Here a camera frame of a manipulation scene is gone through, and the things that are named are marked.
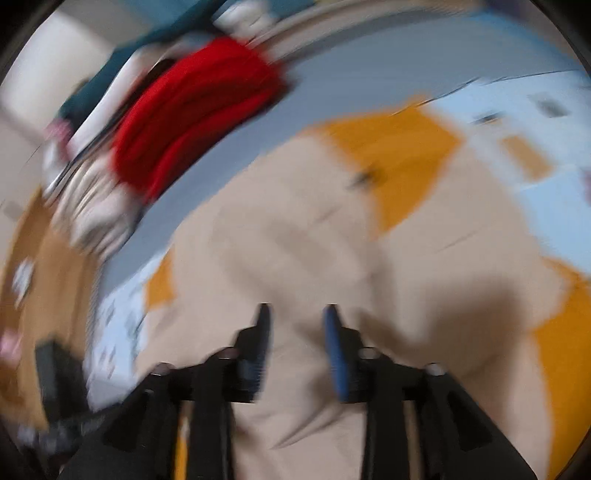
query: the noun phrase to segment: clothing pile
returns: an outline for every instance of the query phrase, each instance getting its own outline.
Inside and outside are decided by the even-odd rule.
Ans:
[[[117,48],[49,125],[43,196],[71,246],[110,256],[146,204],[283,91],[275,66],[213,27],[222,3]]]

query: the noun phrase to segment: blue fabric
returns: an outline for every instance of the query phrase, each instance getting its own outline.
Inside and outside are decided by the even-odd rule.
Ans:
[[[152,30],[147,35],[117,48],[98,73],[66,100],[58,116],[68,120],[74,132],[78,130],[99,103],[121,67],[138,48],[151,43],[174,41],[189,32],[208,29],[212,15],[224,2],[225,0],[199,0],[170,25]]]
[[[195,0],[124,0],[127,6],[154,25],[163,25],[177,18]],[[275,17],[287,18],[314,5],[314,0],[266,0]],[[225,11],[236,0],[227,0],[218,12]]]

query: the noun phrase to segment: red fabric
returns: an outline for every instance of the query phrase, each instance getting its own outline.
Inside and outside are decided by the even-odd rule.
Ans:
[[[115,135],[113,169],[154,200],[215,142],[283,90],[279,71],[231,38],[178,61]]]

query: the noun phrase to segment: screw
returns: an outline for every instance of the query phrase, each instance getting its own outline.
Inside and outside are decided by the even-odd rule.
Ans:
[[[373,360],[380,356],[379,350],[372,346],[366,346],[359,349],[359,358],[363,358],[364,360]]]
[[[425,367],[425,371],[434,377],[440,377],[446,373],[445,369],[439,364],[428,364]]]

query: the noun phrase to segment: pink object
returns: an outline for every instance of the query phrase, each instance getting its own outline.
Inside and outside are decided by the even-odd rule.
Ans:
[[[45,134],[48,140],[57,141],[61,158],[70,161],[68,142],[74,134],[70,122],[61,118],[55,118],[45,129]]]
[[[16,368],[21,361],[22,335],[15,330],[5,330],[0,336],[0,361]]]

